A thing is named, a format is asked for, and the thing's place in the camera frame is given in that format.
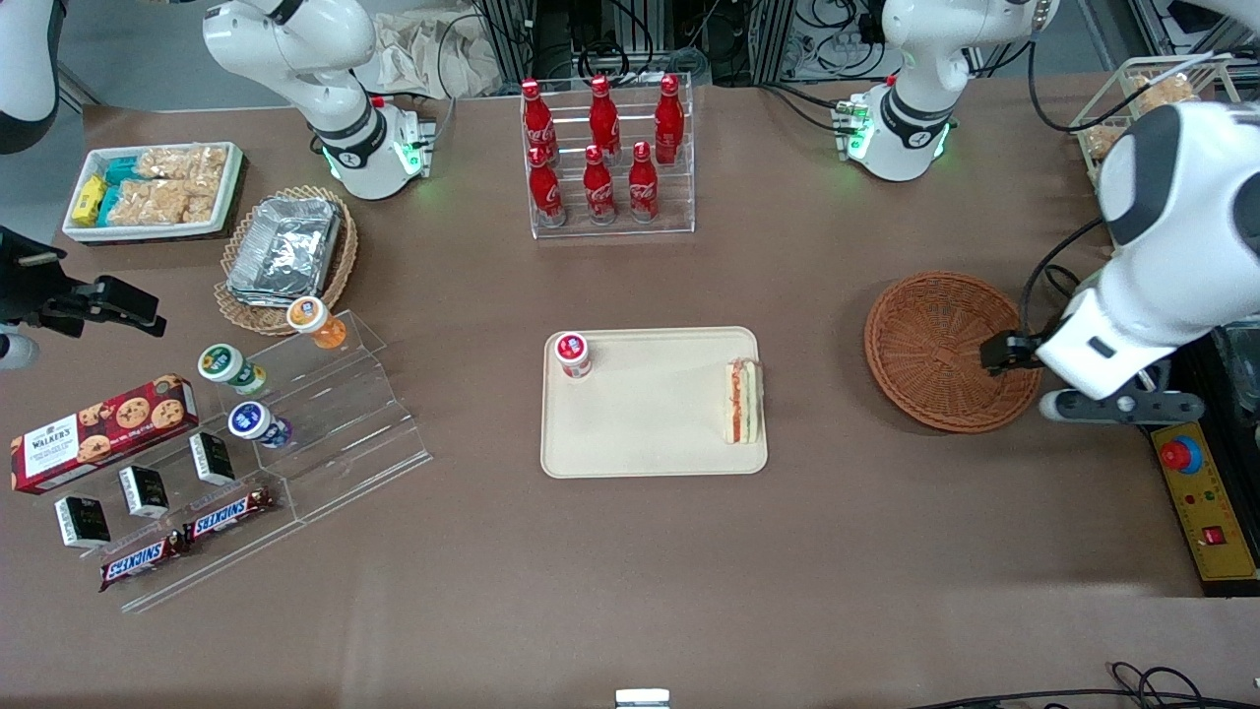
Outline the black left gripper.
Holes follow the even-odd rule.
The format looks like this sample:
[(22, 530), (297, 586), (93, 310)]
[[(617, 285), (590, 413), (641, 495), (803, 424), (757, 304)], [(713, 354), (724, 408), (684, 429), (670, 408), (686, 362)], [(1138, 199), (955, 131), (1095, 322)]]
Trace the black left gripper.
[(1053, 322), (1045, 322), (1042, 335), (995, 332), (993, 337), (982, 343), (982, 368), (990, 377), (1003, 375), (1003, 373), (1011, 372), (1014, 368), (1045, 368), (1045, 363), (1040, 359), (1037, 350), (1040, 346), (1047, 346), (1070, 319), (1070, 314), (1058, 314), (1058, 317), (1053, 319)]

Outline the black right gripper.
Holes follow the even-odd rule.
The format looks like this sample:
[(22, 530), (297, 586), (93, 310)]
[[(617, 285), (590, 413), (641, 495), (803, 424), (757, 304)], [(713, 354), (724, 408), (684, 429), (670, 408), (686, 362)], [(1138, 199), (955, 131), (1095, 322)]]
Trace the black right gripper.
[(118, 278), (97, 278), (96, 286), (69, 290), (60, 261), (66, 251), (1, 229), (1, 320), (45, 327), (66, 337), (82, 337), (87, 322), (116, 322), (163, 337), (166, 320), (160, 300)]

